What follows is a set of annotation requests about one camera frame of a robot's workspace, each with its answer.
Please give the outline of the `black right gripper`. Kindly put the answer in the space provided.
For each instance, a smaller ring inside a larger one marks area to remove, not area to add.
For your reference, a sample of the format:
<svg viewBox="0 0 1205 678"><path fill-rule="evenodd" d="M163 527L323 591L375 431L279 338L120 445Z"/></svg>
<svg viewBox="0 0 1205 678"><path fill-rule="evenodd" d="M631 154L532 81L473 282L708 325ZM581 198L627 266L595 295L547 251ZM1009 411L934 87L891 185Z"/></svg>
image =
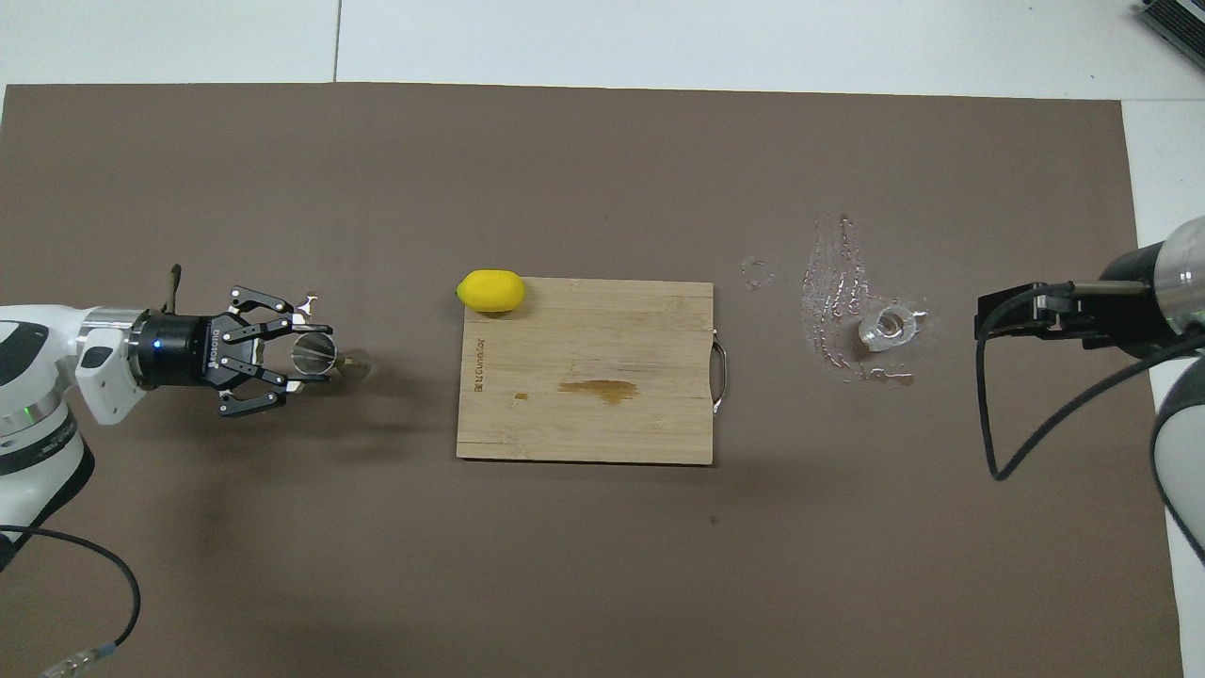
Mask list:
<svg viewBox="0 0 1205 678"><path fill-rule="evenodd" d="M1157 243L1117 257L1101 275L1104 282L1141 282L1144 296L1107 297L1103 330L1110 342L1136 359L1204 334L1204 244ZM994 325L988 319L1013 297L1042 285L1028 282L982 295L976 301L976 336L1036 334L1050 313L1045 342L1097 342L1097 317L1084 312L1076 282L1046 285L1044 309L1038 297L1009 306Z"/></svg>

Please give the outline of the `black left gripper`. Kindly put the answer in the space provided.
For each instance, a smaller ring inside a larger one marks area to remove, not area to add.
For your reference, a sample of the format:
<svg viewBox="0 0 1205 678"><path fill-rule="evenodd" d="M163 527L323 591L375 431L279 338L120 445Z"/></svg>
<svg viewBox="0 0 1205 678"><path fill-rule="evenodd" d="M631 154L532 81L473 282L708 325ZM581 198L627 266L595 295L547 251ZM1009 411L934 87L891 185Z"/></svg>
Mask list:
<svg viewBox="0 0 1205 678"><path fill-rule="evenodd" d="M139 387L211 387L218 389L218 412L223 417L252 415L283 407L290 394L308 383L327 383L328 375L281 375L259 364L223 359L222 334L227 342L276 340L286 334L333 335L333 328L313 322L315 293L301 303L289 303L245 285L230 289L227 316L143 316L130 334L130 366ZM245 314L264 309L274 316L266 322L245 322ZM268 391L241 397L235 387L247 381L266 383Z"/></svg>

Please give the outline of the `steel double jigger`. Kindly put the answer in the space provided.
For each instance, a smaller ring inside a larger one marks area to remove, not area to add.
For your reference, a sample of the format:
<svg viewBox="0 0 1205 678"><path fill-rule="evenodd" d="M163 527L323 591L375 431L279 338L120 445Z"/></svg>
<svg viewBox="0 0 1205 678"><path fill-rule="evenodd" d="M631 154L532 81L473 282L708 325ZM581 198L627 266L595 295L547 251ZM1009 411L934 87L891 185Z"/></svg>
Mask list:
<svg viewBox="0 0 1205 678"><path fill-rule="evenodd" d="M364 353L341 350L333 334L299 334L290 348L290 362L299 375L341 375L348 381L366 379L374 373Z"/></svg>

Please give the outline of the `clear glass cup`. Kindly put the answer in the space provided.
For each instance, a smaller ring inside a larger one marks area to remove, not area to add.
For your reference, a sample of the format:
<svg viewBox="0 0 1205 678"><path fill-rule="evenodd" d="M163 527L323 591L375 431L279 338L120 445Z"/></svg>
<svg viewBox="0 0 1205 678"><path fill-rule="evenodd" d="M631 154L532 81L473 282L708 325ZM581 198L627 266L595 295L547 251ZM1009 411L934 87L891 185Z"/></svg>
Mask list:
<svg viewBox="0 0 1205 678"><path fill-rule="evenodd" d="M862 319L857 338L865 350L872 353L894 350L916 338L922 316L922 312L901 303L882 306L876 314Z"/></svg>

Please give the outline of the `yellow lemon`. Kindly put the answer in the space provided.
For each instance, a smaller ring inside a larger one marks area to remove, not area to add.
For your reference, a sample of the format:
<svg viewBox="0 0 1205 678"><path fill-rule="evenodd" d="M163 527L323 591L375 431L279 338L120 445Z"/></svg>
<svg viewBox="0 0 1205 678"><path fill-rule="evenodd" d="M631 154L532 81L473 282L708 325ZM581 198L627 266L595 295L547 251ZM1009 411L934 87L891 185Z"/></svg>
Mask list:
<svg viewBox="0 0 1205 678"><path fill-rule="evenodd" d="M521 308L527 284L511 270L477 269L457 284L455 295L466 309L481 314L509 313Z"/></svg>

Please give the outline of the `grey laptop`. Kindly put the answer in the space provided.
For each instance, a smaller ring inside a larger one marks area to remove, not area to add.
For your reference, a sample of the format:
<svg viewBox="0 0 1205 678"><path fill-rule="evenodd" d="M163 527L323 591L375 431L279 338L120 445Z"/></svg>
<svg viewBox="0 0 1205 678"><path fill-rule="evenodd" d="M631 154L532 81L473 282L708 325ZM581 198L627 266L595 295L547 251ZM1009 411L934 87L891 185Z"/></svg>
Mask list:
<svg viewBox="0 0 1205 678"><path fill-rule="evenodd" d="M1139 19L1205 72L1205 0L1139 0Z"/></svg>

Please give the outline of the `wooden cutting board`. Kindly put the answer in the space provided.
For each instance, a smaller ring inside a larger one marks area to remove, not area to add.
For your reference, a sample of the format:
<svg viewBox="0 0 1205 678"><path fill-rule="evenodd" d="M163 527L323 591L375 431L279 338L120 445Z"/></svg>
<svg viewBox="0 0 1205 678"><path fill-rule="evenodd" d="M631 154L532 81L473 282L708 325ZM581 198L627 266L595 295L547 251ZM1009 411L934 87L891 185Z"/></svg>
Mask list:
<svg viewBox="0 0 1205 678"><path fill-rule="evenodd" d="M524 284L512 312L465 309L458 458L715 462L713 283Z"/></svg>

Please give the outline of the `brown table mat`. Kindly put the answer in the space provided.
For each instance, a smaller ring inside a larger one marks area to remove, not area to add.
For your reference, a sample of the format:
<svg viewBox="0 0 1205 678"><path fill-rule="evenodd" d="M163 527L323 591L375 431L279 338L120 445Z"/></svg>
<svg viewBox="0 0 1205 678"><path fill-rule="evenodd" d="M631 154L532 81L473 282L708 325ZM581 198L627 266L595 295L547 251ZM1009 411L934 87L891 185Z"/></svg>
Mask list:
<svg viewBox="0 0 1205 678"><path fill-rule="evenodd" d="M1178 678L1150 381L1006 482L976 297L1135 248L1119 104L370 86L8 87L0 303L301 300L374 375L81 426L52 527L137 572L88 678ZM715 466L455 455L477 267L710 282ZM857 330L890 303L911 343Z"/></svg>

